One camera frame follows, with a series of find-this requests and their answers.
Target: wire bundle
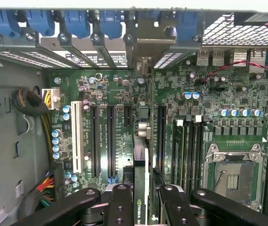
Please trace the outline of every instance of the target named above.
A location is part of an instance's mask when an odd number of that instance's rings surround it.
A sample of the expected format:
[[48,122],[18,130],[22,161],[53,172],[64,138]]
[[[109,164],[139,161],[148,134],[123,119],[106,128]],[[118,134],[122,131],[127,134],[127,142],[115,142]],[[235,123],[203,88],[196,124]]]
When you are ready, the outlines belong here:
[[215,70],[215,71],[209,73],[209,74],[204,78],[203,82],[206,82],[206,81],[208,80],[209,77],[215,75],[218,71],[225,70],[225,69],[230,68],[231,66],[233,66],[233,65],[237,65],[237,64],[246,64],[246,65],[256,66],[256,67],[259,67],[259,68],[265,68],[265,69],[268,69],[268,66],[259,65],[259,64],[253,63],[253,62],[249,62],[249,61],[247,61],[247,60],[235,61],[235,62],[232,63],[232,64],[229,64],[229,65],[225,65],[225,66],[219,67],[217,70]]
[[54,188],[54,178],[46,178],[43,183],[41,183],[39,186],[37,186],[37,190],[39,190],[41,193],[43,193],[44,199],[41,200],[41,203],[47,207],[51,204],[51,202],[54,200],[53,198],[49,197],[46,193],[50,189]]
[[47,108],[51,107],[51,91],[50,90],[45,92],[45,94],[43,96],[43,102],[45,103]]

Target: ventilation grille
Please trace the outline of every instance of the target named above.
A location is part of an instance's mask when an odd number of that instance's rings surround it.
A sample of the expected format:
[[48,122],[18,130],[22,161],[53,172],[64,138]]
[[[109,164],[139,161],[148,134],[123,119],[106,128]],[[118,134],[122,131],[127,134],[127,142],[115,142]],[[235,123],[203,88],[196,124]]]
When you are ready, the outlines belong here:
[[32,65],[37,65],[37,66],[40,66],[40,67],[46,67],[46,68],[51,68],[52,67],[50,65],[43,64],[43,63],[31,60],[31,59],[27,59],[25,57],[18,56],[18,55],[9,53],[9,52],[0,52],[0,55],[4,56],[4,57],[12,58],[14,60],[19,60],[19,61],[22,61],[22,62],[26,62],[26,63],[32,64]]
[[268,28],[234,26],[234,15],[223,15],[205,30],[203,46],[268,46]]
[[47,62],[49,62],[49,63],[52,63],[52,64],[57,65],[57,66],[60,66],[60,67],[69,67],[69,68],[72,68],[72,67],[69,66],[69,65],[66,65],[66,64],[64,64],[64,63],[62,63],[62,62],[59,62],[58,60],[52,59],[52,58],[50,58],[50,57],[48,57],[48,56],[45,56],[45,55],[43,55],[43,54],[40,54],[40,53],[38,53],[38,52],[22,52],[22,53],[25,53],[25,54],[27,54],[27,55],[29,55],[29,56],[31,56],[31,57],[38,58],[38,59],[40,59],[40,60],[47,61]]

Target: motherboard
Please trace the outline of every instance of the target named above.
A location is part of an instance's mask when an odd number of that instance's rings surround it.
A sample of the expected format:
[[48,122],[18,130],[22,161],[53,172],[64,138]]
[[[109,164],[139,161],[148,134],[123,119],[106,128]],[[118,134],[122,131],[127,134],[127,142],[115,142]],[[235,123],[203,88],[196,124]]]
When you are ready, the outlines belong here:
[[143,137],[150,175],[154,168],[166,184],[187,194],[204,187],[262,211],[268,69],[251,73],[250,67],[237,65],[210,77],[216,66],[189,60],[149,76],[50,71],[50,86],[60,96],[59,110],[52,111],[53,157],[64,165],[65,195],[133,184],[134,140]]

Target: white pci slot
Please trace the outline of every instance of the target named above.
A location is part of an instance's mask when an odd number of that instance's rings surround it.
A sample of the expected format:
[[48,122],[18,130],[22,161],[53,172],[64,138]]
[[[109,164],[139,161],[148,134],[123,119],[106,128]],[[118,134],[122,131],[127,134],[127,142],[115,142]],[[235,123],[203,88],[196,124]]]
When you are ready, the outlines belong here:
[[83,130],[81,101],[71,102],[72,123],[72,150],[73,150],[73,172],[82,173],[83,163]]

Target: green circuit board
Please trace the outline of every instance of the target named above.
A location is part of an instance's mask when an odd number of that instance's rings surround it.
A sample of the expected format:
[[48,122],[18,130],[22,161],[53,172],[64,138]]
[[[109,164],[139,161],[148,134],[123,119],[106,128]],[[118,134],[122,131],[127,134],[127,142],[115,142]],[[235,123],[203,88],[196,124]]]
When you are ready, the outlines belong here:
[[[93,143],[99,143],[99,171],[95,173],[90,159],[85,161],[78,186],[66,184],[65,195],[88,186],[104,191],[112,177],[117,178],[114,183],[122,182],[123,167],[133,165],[132,137],[138,134],[141,121],[139,103],[145,102],[149,117],[144,120],[152,128],[149,158],[154,159],[151,165],[161,171],[166,184],[180,185],[186,193],[205,187],[257,210],[265,183],[264,154],[268,153],[268,70],[258,73],[260,79],[253,79],[249,67],[231,67],[214,75],[218,81],[212,77],[205,84],[200,82],[215,69],[182,63],[153,71],[152,76],[143,77],[143,84],[138,83],[142,76],[135,71],[51,71],[50,86],[60,90],[61,108],[72,101],[89,101],[89,111],[82,113],[84,153],[92,152]],[[97,73],[102,79],[91,83],[89,79]],[[54,82],[57,77],[60,84]],[[197,98],[185,97],[194,92]],[[93,107],[97,108],[98,124],[93,124]],[[248,115],[231,116],[231,110],[246,110]],[[260,114],[255,116],[252,110]],[[52,126],[62,130],[62,156],[56,161],[66,166],[72,159],[72,133],[62,110],[52,112]],[[263,157],[260,161],[227,157],[206,165],[212,144],[226,153],[250,152],[259,145]]]

